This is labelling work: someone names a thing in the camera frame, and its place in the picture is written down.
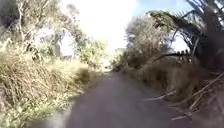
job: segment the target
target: overcast sky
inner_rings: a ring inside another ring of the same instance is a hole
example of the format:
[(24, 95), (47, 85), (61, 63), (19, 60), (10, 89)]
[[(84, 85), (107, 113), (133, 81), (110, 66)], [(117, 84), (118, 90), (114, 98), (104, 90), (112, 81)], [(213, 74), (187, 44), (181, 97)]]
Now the overcast sky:
[(149, 10), (187, 11), (185, 0), (63, 0), (80, 12), (80, 24), (88, 35), (108, 41), (108, 50), (125, 47), (125, 28), (133, 16)]

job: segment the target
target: dry grass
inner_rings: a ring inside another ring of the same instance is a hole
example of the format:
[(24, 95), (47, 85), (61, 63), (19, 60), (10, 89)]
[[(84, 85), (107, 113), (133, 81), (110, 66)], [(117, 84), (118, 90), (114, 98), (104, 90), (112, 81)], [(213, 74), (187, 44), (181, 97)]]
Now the dry grass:
[(224, 127), (224, 73), (205, 72), (174, 59), (146, 64), (139, 70), (126, 66), (121, 71), (162, 92), (161, 97), (148, 100), (169, 100), (170, 107), (181, 108), (197, 128)]
[(139, 70), (127, 66), (122, 72), (146, 83), (164, 95), (175, 92), (164, 98), (182, 107), (190, 107), (196, 100), (195, 97), (187, 102), (182, 103), (182, 101), (191, 97), (203, 86), (203, 70), (200, 67), (189, 63), (178, 63), (175, 59), (168, 58), (153, 64), (148, 63)]
[(0, 127), (6, 128), (63, 109), (100, 74), (78, 61), (35, 63), (14, 51), (0, 52), (0, 62)]

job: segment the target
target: road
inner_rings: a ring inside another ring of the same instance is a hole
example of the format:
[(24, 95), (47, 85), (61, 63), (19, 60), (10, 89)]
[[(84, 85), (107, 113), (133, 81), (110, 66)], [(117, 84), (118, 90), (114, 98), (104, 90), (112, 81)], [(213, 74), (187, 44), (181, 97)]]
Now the road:
[(182, 115), (168, 108), (165, 101), (146, 100), (157, 96), (141, 83), (110, 73), (95, 88), (75, 99), (64, 115), (35, 125), (38, 128), (193, 128), (188, 118), (173, 121)]

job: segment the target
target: vegetation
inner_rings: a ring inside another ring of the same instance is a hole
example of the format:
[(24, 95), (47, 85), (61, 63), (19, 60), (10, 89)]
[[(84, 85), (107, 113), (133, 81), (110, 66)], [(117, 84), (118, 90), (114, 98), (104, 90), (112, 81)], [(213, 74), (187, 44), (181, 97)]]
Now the vegetation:
[[(217, 120), (224, 115), (214, 110), (222, 110), (223, 103), (212, 99), (223, 92), (223, 7), (215, 0), (186, 1), (193, 8), (186, 14), (149, 11), (131, 22), (129, 44), (114, 69), (162, 91), (172, 106), (187, 108), (187, 116), (206, 111), (208, 127), (223, 127)], [(171, 53), (169, 33), (174, 33), (171, 43), (181, 34), (190, 51)]]
[[(0, 127), (24, 128), (65, 109), (102, 75), (97, 69), (106, 42), (79, 28), (73, 5), (70, 14), (59, 5), (57, 0), (0, 0)], [(75, 59), (56, 56), (62, 32), (74, 39)]]

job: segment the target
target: shrub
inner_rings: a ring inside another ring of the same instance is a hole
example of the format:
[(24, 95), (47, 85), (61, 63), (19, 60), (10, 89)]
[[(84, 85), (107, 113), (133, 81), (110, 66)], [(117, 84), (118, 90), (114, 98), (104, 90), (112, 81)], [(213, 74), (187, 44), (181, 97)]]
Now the shrub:
[(14, 51), (0, 52), (0, 127), (24, 128), (65, 108), (98, 77), (75, 60), (35, 63), (29, 54)]

